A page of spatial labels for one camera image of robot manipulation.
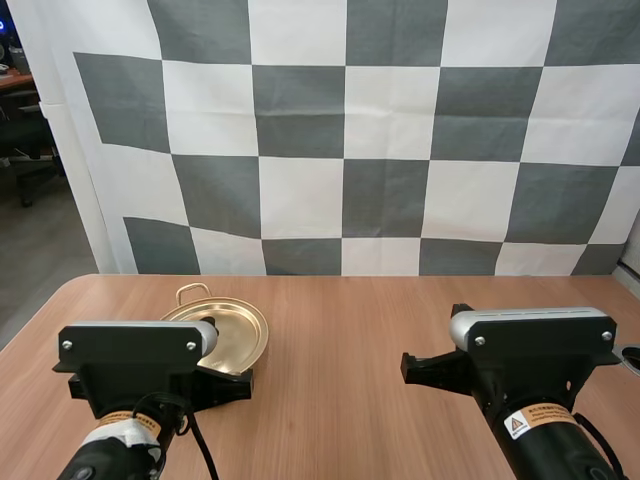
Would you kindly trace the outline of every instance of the floor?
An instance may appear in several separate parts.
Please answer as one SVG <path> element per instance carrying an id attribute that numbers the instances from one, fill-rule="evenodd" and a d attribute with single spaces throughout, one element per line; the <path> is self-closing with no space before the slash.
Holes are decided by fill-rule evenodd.
<path id="1" fill-rule="evenodd" d="M 69 185 L 48 182 L 22 208 L 0 168 L 0 350 L 65 282 L 97 272 Z"/>

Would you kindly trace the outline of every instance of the desk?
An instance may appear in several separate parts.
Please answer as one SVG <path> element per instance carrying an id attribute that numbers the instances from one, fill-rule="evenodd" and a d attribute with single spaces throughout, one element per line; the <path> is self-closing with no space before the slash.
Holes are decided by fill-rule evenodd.
<path id="1" fill-rule="evenodd" d="M 8 74 L 0 76 L 0 92 L 25 85 L 33 85 L 33 76 L 30 73 L 21 75 L 18 70 L 12 68 Z"/>
<path id="2" fill-rule="evenodd" d="M 0 352 L 0 477 L 54 479 L 95 426 L 51 367 L 56 338 L 80 320 L 159 319 L 175 291 L 203 281 L 267 317 L 254 398 L 198 413 L 222 480 L 512 479 L 474 401 L 406 386 L 400 357 L 453 349 L 451 305 L 590 305 L 640 340 L 640 303 L 613 278 L 86 276 L 64 285 Z M 578 397 L 640 478 L 640 379 L 597 369 Z M 175 438 L 162 480 L 209 478 L 191 435 Z"/>

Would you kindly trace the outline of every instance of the black cable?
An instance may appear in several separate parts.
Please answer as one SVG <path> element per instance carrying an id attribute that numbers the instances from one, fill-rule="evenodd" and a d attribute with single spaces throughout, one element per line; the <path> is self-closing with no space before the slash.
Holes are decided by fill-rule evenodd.
<path id="1" fill-rule="evenodd" d="M 216 470 L 216 465 L 213 462 L 213 457 L 211 456 L 211 452 L 209 451 L 207 443 L 205 442 L 204 437 L 202 436 L 202 432 L 200 431 L 200 427 L 198 426 L 198 422 L 196 420 L 195 413 L 193 412 L 191 402 L 183 397 L 180 397 L 179 395 L 173 395 L 171 393 L 165 392 L 153 392 L 145 395 L 140 400 L 138 400 L 138 402 L 133 407 L 131 417 L 135 418 L 138 411 L 140 410 L 140 407 L 145 402 L 148 402 L 150 400 L 154 400 L 160 403 L 169 403 L 181 409 L 182 414 L 187 417 L 187 425 L 183 430 L 176 432 L 176 435 L 181 437 L 185 435 L 189 430 L 193 432 L 193 437 L 196 439 L 196 443 L 198 444 L 198 447 L 200 447 L 200 452 L 202 453 L 204 461 L 207 464 L 207 469 L 209 470 L 211 480 L 220 480 L 218 471 Z"/>
<path id="2" fill-rule="evenodd" d="M 624 270 L 630 276 L 632 276 L 636 282 L 640 282 L 640 274 L 636 272 L 633 268 L 631 268 L 629 265 L 627 265 L 625 262 L 623 262 L 622 259 L 619 259 L 616 265 L 618 265 L 622 270 Z"/>
<path id="3" fill-rule="evenodd" d="M 613 448 L 611 448 L 611 445 L 609 445 L 609 442 L 607 442 L 607 440 L 598 431 L 595 425 L 593 425 L 593 423 L 587 420 L 587 418 L 580 413 L 576 413 L 573 417 L 576 419 L 576 422 L 578 422 L 578 424 L 581 425 L 582 428 L 584 428 L 587 432 L 589 432 L 589 434 L 596 440 L 596 442 L 600 444 L 600 446 L 602 447 L 602 450 L 604 451 L 605 455 L 609 459 L 609 463 L 611 464 L 611 467 L 613 468 L 613 472 L 616 474 L 616 477 L 618 477 L 619 480 L 629 480 L 624 475 L 624 471 L 622 470 L 622 464 L 620 463 L 620 460 L 618 460 L 618 457 L 616 456 L 616 453 L 613 451 Z"/>

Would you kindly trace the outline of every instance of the gold pan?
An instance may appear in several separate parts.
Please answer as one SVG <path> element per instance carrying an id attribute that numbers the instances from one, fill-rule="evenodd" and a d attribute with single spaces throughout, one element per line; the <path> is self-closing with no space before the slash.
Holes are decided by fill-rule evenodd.
<path id="1" fill-rule="evenodd" d="M 206 298 L 182 303 L 187 290 L 201 288 Z M 198 365 L 218 372 L 240 374 L 250 368 L 264 352 L 269 339 L 269 327 L 264 315 L 250 303 L 236 298 L 212 297 L 204 283 L 185 285 L 176 292 L 177 308 L 162 320 L 169 322 L 195 322 L 213 317 L 220 332 L 218 344 L 203 357 Z"/>

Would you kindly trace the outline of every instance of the warning label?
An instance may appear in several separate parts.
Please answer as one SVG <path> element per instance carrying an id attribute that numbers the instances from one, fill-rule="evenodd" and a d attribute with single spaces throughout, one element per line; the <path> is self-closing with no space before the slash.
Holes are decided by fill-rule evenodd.
<path id="1" fill-rule="evenodd" d="M 102 427 L 104 425 L 111 425 L 112 423 L 120 422 L 122 420 L 128 420 L 131 418 L 131 412 L 128 411 L 119 411 L 119 412 L 111 412 L 108 415 L 105 415 L 98 422 L 98 427 Z M 160 424 L 153 420 L 151 417 L 147 417 L 141 413 L 136 414 L 136 420 L 142 424 L 147 430 L 151 432 L 151 434 L 158 438 L 160 434 Z"/>
<path id="2" fill-rule="evenodd" d="M 555 403 L 537 403 L 508 416 L 504 421 L 504 426 L 509 431 L 511 438 L 515 440 L 532 428 L 553 422 L 566 422 L 577 425 L 577 422 L 566 408 Z"/>

